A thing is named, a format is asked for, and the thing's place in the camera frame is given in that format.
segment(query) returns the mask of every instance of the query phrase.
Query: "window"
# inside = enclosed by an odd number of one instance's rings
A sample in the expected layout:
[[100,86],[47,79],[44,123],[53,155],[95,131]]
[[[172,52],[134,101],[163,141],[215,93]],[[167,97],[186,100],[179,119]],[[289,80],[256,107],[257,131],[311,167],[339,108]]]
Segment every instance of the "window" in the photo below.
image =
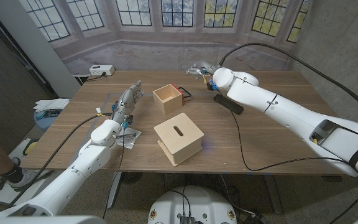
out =
[[69,35],[52,0],[20,0],[20,3],[48,42]]
[[193,0],[161,0],[163,26],[193,26]]
[[103,26],[94,0],[66,0],[82,31]]
[[121,24],[151,26],[149,0],[116,0]]
[[296,17],[290,35],[288,36],[288,41],[296,43],[298,40],[299,31],[301,31],[301,26],[306,17],[306,13],[308,13],[310,1],[311,0],[303,0],[298,16]]
[[261,0],[252,30],[275,37],[287,4],[288,0]]
[[233,27],[237,0],[206,0],[204,27]]

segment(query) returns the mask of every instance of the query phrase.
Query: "power strip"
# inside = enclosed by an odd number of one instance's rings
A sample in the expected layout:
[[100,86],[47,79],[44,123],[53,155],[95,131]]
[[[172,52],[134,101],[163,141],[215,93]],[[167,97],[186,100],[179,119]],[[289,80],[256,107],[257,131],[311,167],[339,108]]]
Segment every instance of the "power strip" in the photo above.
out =
[[112,75],[115,69],[113,65],[92,65],[89,71],[91,72],[91,75],[100,76],[103,72],[106,72],[106,75]]

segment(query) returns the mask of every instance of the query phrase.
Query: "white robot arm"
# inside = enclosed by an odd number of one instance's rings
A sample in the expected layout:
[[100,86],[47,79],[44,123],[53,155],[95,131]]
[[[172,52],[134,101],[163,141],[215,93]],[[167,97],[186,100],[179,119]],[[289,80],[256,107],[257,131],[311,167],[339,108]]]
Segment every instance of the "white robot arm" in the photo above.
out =
[[342,172],[358,175],[355,171],[358,171],[358,123],[308,110],[259,87],[258,79],[246,72],[233,72],[228,68],[197,62],[186,73],[197,77],[213,76],[215,85],[226,90],[228,97],[265,113],[288,128],[318,156],[348,162],[350,166],[326,159]]
[[109,160],[122,128],[132,123],[130,115],[144,92],[141,81],[128,88],[113,105],[114,113],[91,133],[91,139],[80,149],[78,158],[41,193],[27,202],[0,212],[0,218],[13,216],[58,215],[84,181]]

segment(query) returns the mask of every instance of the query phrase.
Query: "black handle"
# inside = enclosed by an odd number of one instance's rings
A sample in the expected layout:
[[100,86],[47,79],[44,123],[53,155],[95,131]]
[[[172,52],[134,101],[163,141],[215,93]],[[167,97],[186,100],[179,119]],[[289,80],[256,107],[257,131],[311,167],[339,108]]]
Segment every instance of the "black handle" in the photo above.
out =
[[183,90],[187,93],[188,96],[184,96],[184,98],[191,97],[191,94],[187,90],[185,90],[183,87],[179,87],[178,90]]

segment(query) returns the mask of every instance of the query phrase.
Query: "wooden box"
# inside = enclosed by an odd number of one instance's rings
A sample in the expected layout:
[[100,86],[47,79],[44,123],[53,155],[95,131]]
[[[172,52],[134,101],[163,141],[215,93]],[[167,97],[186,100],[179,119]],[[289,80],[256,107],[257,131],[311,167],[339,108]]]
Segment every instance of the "wooden box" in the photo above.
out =
[[169,84],[153,91],[154,102],[164,115],[183,106],[183,93]]
[[201,137],[204,133],[185,113],[164,121],[154,127],[159,136],[158,144],[173,166],[187,160],[202,150]]

